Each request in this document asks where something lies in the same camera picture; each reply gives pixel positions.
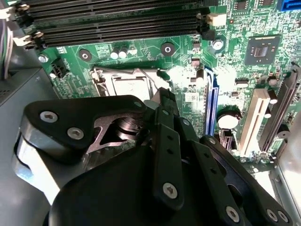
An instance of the black capacitor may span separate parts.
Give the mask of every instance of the black capacitor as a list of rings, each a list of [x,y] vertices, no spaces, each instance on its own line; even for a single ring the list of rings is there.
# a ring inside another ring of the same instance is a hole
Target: black capacitor
[[[287,139],[290,136],[291,132],[288,128],[288,126],[286,124],[281,124],[278,132],[277,132],[277,136],[279,138],[283,138],[283,139]]]
[[[270,86],[275,86],[275,85],[277,85],[277,77],[276,76],[270,76],[270,77],[268,77],[268,84],[270,85]]]
[[[271,110],[270,110],[269,107],[268,107],[268,108],[266,109],[266,111],[265,111],[264,117],[265,117],[266,119],[269,119],[271,116],[272,116]]]
[[[278,102],[276,93],[273,89],[268,90],[268,94],[269,94],[269,97],[271,98],[271,100],[269,101],[270,104],[274,105],[275,103]]]

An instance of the cable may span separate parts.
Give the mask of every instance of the cable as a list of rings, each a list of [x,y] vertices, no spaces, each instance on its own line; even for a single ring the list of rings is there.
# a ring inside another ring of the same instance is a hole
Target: cable
[[[9,77],[8,73],[8,67],[10,63],[10,58],[13,52],[13,46],[14,46],[14,41],[13,41],[13,32],[7,28],[8,31],[8,49],[7,49],[7,55],[5,57],[5,72],[4,72],[4,78],[7,79]]]
[[[1,56],[0,56],[0,59],[1,59],[1,64],[0,64],[0,79],[1,80],[4,80],[4,73],[3,73],[3,69],[4,69],[4,67],[3,67],[3,46],[6,46],[6,43],[4,43],[4,37],[5,37],[5,33],[6,33],[6,29],[5,29],[5,21],[4,20],[2,20],[1,21],[1,39],[0,39],[0,54],[1,54]]]

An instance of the white capacitor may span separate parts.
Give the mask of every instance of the white capacitor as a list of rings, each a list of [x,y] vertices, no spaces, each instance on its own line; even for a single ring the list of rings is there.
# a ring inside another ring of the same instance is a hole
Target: white capacitor
[[[127,57],[127,53],[128,53],[127,48],[123,47],[123,48],[121,49],[121,51],[119,52],[119,57],[120,57],[121,59],[125,59],[125,58]]]
[[[111,58],[113,60],[117,60],[119,55],[119,49],[114,48],[113,51],[111,52]]]

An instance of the chip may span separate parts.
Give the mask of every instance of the chip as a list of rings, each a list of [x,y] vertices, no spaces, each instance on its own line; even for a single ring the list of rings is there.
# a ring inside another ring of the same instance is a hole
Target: chip
[[[245,65],[269,65],[274,62],[280,36],[250,37],[246,49]]]
[[[234,3],[235,10],[245,10],[247,8],[248,1],[237,1]]]
[[[268,52],[268,47],[256,47],[255,48],[255,53],[254,53],[254,57],[265,57],[267,55]]]
[[[274,0],[259,0],[260,6],[270,6],[274,3]]]

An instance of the capacitor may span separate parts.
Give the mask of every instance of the capacitor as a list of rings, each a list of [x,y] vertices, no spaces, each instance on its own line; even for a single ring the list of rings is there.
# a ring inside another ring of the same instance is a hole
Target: capacitor
[[[276,93],[275,93],[275,91],[274,91],[273,89],[268,90],[268,94],[269,94],[269,97],[270,97],[270,99],[271,99],[271,100],[269,101],[270,104],[274,105],[275,103],[278,102]]]
[[[277,136],[282,139],[287,139],[290,136],[291,132],[286,124],[281,124]]]
[[[268,77],[268,84],[270,85],[270,86],[275,86],[275,85],[277,85],[277,77],[276,76],[270,76],[270,77]]]
[[[111,58],[113,60],[117,60],[118,59],[118,54],[119,54],[119,49],[114,48],[113,51],[111,52]]]
[[[212,48],[214,50],[221,50],[223,46],[224,46],[224,42],[220,39],[214,40],[212,42]]]
[[[265,111],[264,117],[265,117],[266,119],[269,119],[271,116],[272,116],[271,110],[270,110],[269,107],[268,107],[268,108],[266,109],[266,111]]]
[[[127,57],[128,49],[123,47],[119,52],[120,59],[125,59]]]
[[[196,73],[196,84],[198,87],[202,87],[204,85],[204,70],[203,69],[199,69],[197,70]]]
[[[217,114],[218,126],[221,129],[233,129],[235,128],[239,120],[242,118],[240,111],[237,110],[221,110]]]

